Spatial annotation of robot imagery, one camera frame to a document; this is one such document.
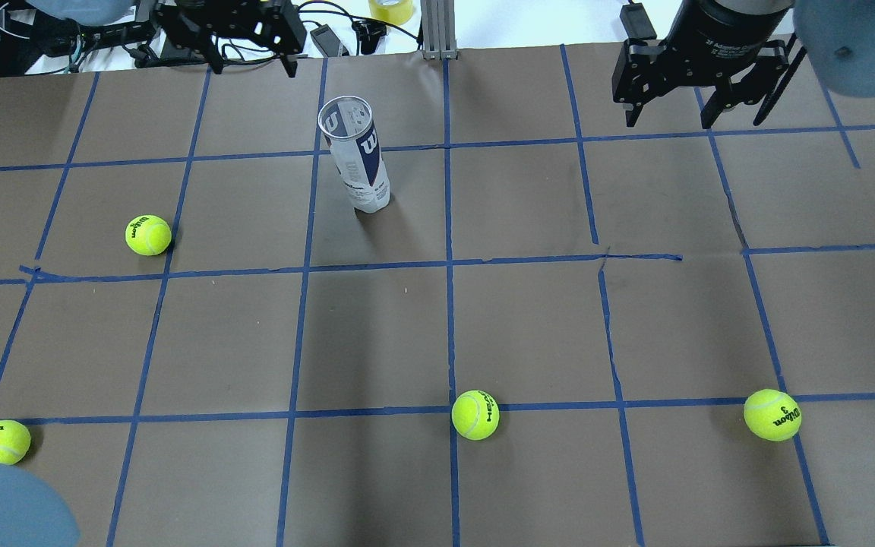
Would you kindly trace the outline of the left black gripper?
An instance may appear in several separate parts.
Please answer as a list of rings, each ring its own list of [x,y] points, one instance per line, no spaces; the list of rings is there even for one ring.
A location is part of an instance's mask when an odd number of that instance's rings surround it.
[[[296,77],[307,31],[292,1],[156,1],[150,15],[171,45],[190,49],[215,74],[226,63],[214,42],[221,38],[273,53]]]

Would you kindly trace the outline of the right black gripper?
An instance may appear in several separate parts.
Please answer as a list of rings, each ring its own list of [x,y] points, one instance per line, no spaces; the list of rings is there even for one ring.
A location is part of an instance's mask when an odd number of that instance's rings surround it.
[[[711,87],[701,127],[739,104],[777,103],[805,59],[792,33],[775,37],[791,1],[683,1],[666,38],[626,38],[612,73],[612,99],[634,128],[643,107],[680,87]]]

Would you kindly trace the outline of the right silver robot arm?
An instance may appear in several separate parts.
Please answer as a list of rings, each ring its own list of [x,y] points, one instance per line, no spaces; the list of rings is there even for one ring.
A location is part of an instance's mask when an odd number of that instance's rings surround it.
[[[643,107],[680,87],[711,87],[700,124],[757,105],[761,125],[803,62],[834,93],[875,97],[875,1],[684,1],[664,39],[645,7],[619,13],[626,39],[611,95],[634,127]]]

